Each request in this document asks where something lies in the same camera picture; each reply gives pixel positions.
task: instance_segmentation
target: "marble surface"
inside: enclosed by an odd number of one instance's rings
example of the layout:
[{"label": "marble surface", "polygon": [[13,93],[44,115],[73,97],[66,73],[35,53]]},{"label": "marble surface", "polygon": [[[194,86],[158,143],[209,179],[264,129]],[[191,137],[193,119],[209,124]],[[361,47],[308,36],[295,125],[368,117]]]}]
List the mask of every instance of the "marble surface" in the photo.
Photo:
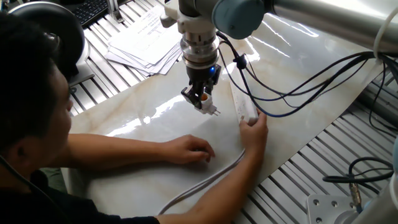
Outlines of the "marble surface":
[{"label": "marble surface", "polygon": [[[260,28],[244,40],[234,40],[239,53],[246,52],[257,76],[269,86],[287,92],[335,60],[365,50],[300,24],[265,15]],[[221,46],[226,61],[230,50]],[[306,143],[334,121],[381,71],[369,62],[344,85],[321,96],[298,113],[286,118],[269,118],[266,157],[260,183]],[[236,73],[233,63],[227,65]],[[331,69],[304,89],[330,77]],[[335,82],[346,78],[342,75]],[[248,78],[254,95],[276,97]],[[215,86],[213,100],[220,116],[203,115],[184,101],[180,91],[188,83],[183,63],[176,63],[166,76],[149,78],[73,118],[71,133],[94,133],[147,141],[168,141],[192,134],[209,141],[217,157],[210,164],[175,166],[142,164],[107,173],[63,169],[68,190],[94,200],[98,209],[122,217],[154,215],[171,198],[235,160],[242,147],[239,127],[226,71]],[[289,98],[301,104],[311,93]],[[283,101],[261,102],[275,114],[291,109]],[[186,211],[199,196],[172,207],[169,212]]]}]

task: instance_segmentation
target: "paper stack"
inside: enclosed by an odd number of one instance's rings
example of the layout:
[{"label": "paper stack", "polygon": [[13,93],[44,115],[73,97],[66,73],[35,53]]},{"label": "paper stack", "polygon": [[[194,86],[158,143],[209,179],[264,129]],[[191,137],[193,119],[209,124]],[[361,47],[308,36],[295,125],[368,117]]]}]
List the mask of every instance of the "paper stack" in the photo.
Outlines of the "paper stack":
[{"label": "paper stack", "polygon": [[181,55],[181,34],[177,25],[164,28],[160,23],[162,6],[145,13],[128,29],[109,41],[108,60],[134,67],[145,76],[165,75]]}]

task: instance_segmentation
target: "man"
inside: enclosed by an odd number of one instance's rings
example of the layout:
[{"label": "man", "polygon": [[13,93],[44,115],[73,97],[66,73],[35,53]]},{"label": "man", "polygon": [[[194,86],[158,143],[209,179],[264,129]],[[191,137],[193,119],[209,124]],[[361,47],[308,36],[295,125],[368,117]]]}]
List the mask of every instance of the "man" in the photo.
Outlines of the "man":
[{"label": "man", "polygon": [[0,49],[0,223],[219,224],[230,223],[243,206],[264,157],[268,130],[262,113],[255,125],[240,124],[246,148],[242,161],[186,213],[122,219],[98,212],[91,200],[48,187],[38,171],[42,167],[100,171],[138,162],[210,162],[215,153],[205,140],[193,136],[154,143],[68,134],[72,107],[68,83],[43,31],[0,14]]}]

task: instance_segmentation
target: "black shirt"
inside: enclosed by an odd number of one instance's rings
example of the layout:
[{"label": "black shirt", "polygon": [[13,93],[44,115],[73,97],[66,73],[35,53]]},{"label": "black shirt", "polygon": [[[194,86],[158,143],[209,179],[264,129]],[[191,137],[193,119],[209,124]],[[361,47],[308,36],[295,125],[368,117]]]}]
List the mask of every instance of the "black shirt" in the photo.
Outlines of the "black shirt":
[{"label": "black shirt", "polygon": [[[68,217],[69,223],[159,224],[154,217],[121,218],[97,211],[92,200],[68,195],[49,187],[45,174],[35,171],[30,181],[44,191]],[[44,195],[0,191],[0,223],[68,223]]]}]

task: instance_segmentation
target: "power strip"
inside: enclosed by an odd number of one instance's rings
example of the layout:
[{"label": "power strip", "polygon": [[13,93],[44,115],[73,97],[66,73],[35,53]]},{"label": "power strip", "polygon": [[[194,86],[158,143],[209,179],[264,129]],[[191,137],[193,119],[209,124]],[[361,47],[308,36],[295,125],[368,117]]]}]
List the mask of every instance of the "power strip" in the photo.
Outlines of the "power strip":
[{"label": "power strip", "polygon": [[[236,72],[232,72],[231,76],[235,83],[241,88],[244,87],[242,77],[240,77]],[[236,116],[238,117],[238,122],[245,121],[248,125],[252,126],[257,122],[258,113],[257,108],[251,101],[250,96],[242,93],[236,86],[229,81],[231,85],[232,97],[235,104]]]}]

